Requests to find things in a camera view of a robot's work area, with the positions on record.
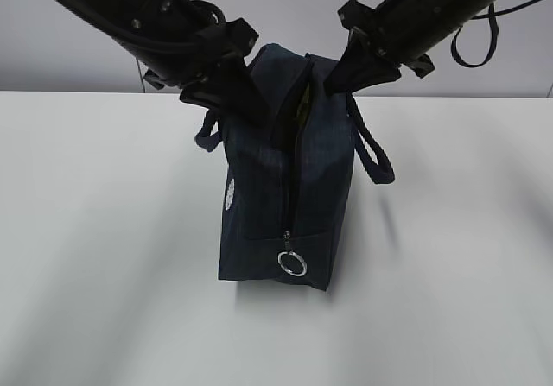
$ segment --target bag strap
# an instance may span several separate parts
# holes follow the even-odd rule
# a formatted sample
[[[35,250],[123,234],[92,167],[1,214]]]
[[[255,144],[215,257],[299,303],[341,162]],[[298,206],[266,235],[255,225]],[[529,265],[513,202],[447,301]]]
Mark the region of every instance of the bag strap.
[[[218,122],[217,113],[213,110],[209,110],[204,118],[204,124],[201,126],[200,131],[195,137],[196,144],[202,147],[208,153],[214,151],[219,143],[223,141],[223,136],[220,130],[213,133],[213,127]]]
[[[384,150],[366,128],[365,121],[363,121],[363,117],[359,112],[359,107],[351,94],[347,94],[347,112],[355,125],[355,128],[353,129],[355,150],[357,151],[365,171],[377,185],[388,185],[393,183],[396,179],[396,175],[394,174],[394,169],[391,166],[390,159],[388,159],[388,156]],[[366,149],[363,140],[366,141],[371,150],[377,156],[377,162],[371,158],[371,155]]]

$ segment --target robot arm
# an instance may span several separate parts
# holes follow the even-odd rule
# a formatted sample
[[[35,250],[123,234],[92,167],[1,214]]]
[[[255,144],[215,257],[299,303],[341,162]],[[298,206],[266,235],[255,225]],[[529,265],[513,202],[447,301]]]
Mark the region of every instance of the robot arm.
[[[244,19],[226,22],[198,0],[57,1],[146,64],[154,87],[179,86],[184,102],[264,123],[268,106],[244,63],[258,34]],[[353,36],[327,92],[397,80],[401,65],[423,78],[435,69],[426,52],[494,1],[386,0],[372,9],[351,0],[339,15]]]
[[[178,86],[183,102],[233,111],[261,125],[267,104],[244,63],[258,33],[227,22],[200,0],[56,0],[143,62],[156,89]]]
[[[401,65],[424,78],[435,70],[426,53],[495,1],[385,0],[372,9],[351,0],[339,14],[354,35],[327,80],[328,92],[395,81]]]

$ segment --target table surface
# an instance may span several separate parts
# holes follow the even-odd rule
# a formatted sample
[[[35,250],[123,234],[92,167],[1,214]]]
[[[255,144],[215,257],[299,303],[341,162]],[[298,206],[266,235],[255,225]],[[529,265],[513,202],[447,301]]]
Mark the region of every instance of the table surface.
[[[0,92],[0,384],[553,384],[553,101],[359,98],[328,293],[218,282],[226,162],[177,97]]]

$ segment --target white circular logo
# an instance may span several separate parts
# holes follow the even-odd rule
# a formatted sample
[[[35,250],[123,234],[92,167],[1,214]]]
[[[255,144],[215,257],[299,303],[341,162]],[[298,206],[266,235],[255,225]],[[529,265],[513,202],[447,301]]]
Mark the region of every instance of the white circular logo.
[[[225,197],[225,210],[228,211],[232,206],[232,200],[234,199],[234,179],[228,184]]]

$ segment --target navy blue bag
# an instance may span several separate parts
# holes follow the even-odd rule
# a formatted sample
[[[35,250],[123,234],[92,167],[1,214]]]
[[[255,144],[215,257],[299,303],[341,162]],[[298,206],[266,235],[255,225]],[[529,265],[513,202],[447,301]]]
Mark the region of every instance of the navy blue bag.
[[[268,125],[258,129],[238,116],[207,113],[196,142],[213,151],[222,141],[229,164],[220,280],[271,279],[327,290],[354,150],[375,183],[395,180],[353,96],[325,93],[323,81],[335,64],[267,45],[250,69],[270,105]],[[219,131],[212,134],[216,123]]]

